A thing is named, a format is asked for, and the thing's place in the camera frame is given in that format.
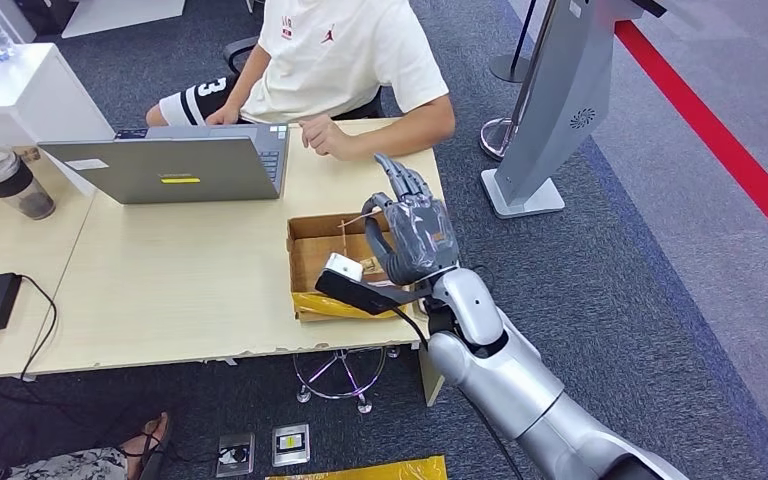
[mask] person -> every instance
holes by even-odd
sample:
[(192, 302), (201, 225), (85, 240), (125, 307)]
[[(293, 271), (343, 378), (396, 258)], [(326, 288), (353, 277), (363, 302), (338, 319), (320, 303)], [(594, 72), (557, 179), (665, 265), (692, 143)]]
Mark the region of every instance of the person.
[(169, 415), (145, 424), (119, 447), (94, 448), (0, 470), (0, 480), (151, 480), (170, 436)]
[[(392, 86), (405, 115), (360, 135), (334, 118)], [(239, 76), (163, 98), (149, 126), (298, 121), (302, 143), (341, 160), (429, 148), (455, 129), (449, 89), (408, 0), (267, 0)]]

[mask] dark liquid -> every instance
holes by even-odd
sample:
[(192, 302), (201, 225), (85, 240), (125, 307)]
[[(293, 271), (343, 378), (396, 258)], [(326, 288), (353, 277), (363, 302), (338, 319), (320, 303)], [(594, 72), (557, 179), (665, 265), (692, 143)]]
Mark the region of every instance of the dark liquid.
[(45, 193), (32, 193), (19, 201), (19, 210), (34, 220), (41, 220), (54, 212), (54, 200)]

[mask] logo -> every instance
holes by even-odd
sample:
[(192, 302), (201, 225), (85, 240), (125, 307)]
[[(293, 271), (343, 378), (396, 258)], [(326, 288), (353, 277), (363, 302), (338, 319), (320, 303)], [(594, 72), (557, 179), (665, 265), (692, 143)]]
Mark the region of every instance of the logo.
[(325, 40), (319, 43), (333, 42), (334, 41), (334, 24), (331, 24), (331, 28), (328, 29), (328, 33), (325, 34)]
[(281, 36), (287, 40), (293, 39), (293, 21), (286, 15), (281, 17)]

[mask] black shorts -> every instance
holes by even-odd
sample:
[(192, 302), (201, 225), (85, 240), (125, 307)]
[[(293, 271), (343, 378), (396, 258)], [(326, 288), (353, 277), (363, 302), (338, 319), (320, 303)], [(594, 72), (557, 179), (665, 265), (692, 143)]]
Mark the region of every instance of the black shorts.
[[(228, 101), (237, 76), (217, 78), (212, 82), (193, 85), (183, 92), (160, 100), (160, 113), (169, 125), (204, 125), (210, 114)], [(239, 120), (237, 123), (249, 123)]]

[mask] floor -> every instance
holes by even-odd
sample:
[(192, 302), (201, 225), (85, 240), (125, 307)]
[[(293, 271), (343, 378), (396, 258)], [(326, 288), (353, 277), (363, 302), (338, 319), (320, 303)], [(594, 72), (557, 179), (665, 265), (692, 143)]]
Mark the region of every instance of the floor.
[[(488, 55), (503, 53), (516, 41), (517, 17), (505, 0), (412, 5), (449, 83), (458, 119), (454, 138), (435, 152), (462, 261), (495, 272), (497, 303), (541, 350), (567, 392), (598, 419), (690, 478), (768, 478), (768, 398), (759, 393), (758, 377), (750, 375), (756, 364), (768, 364), (768, 348), (758, 347), (768, 342), (768, 320), (750, 336), (742, 320), (747, 317), (734, 313), (744, 302), (744, 308), (758, 309), (750, 310), (760, 312), (757, 318), (768, 319), (768, 227), (760, 214), (745, 205), (722, 169), (704, 156), (701, 144), (617, 49), (614, 115), (595, 142), (585, 142), (555, 176), (567, 208), (528, 219), (496, 219), (478, 182), (493, 162), (480, 151), (477, 132), (483, 122), (508, 111), (517, 93), (486, 68)], [(476, 11), (482, 12), (480, 22)], [(239, 0), (189, 0), (180, 18), (57, 43), (110, 123), (127, 127), (139, 125), (160, 96), (223, 74), (222, 45), (256, 34), (257, 25)], [(668, 130), (646, 141), (634, 136), (633, 144), (623, 132), (642, 120), (621, 121), (634, 113), (632, 106), (639, 107), (632, 104), (636, 95), (647, 95), (639, 98), (653, 102)], [(397, 113), (390, 97), (385, 110)], [(690, 214), (707, 210), (663, 201), (672, 200), (671, 191), (662, 191), (655, 202), (663, 185), (652, 179), (666, 173), (642, 169), (639, 157), (670, 158), (670, 168), (685, 161), (697, 168), (690, 170), (694, 175), (710, 175), (688, 191), (697, 201), (722, 205), (705, 217), (720, 223), (701, 230)], [(658, 163), (651, 168), (659, 166), (665, 168)], [(690, 176), (677, 176), (670, 185), (697, 179), (685, 178)], [(663, 204), (676, 210), (663, 210)], [(740, 255), (703, 248), (715, 240), (727, 245), (739, 235), (747, 239), (739, 244)], [(718, 290), (731, 303), (717, 300)], [(716, 302), (729, 309), (725, 316), (717, 315)], [(757, 362), (747, 360), (752, 355)], [(761, 375), (768, 382), (768, 370), (758, 371)], [(272, 427), (296, 422), (311, 424), (311, 463), (273, 469), (266, 449), (260, 449), (254, 478), (440, 453), (451, 478), (512, 477), (456, 391), (446, 387), (438, 405), (423, 406), (411, 352), (388, 362), (381, 383), (371, 390), (375, 407), (366, 416), (352, 402), (298, 404), (287, 357), (246, 359), (237, 367), (183, 364), (50, 375), (33, 387), (68, 403), (64, 408), (82, 425), (53, 409), (0, 403), (0, 467), (113, 444), (168, 409), (176, 418), (178, 455), (165, 465), (163, 478), (211, 477), (205, 458), (219, 435), (252, 431), (263, 442)], [(19, 386), (7, 379), (0, 380), (0, 388)], [(524, 456), (515, 456), (526, 478), (537, 478)]]
[[(635, 23), (768, 172), (768, 0), (665, 5)], [(768, 220), (619, 42), (614, 55), (593, 139), (768, 420)]]

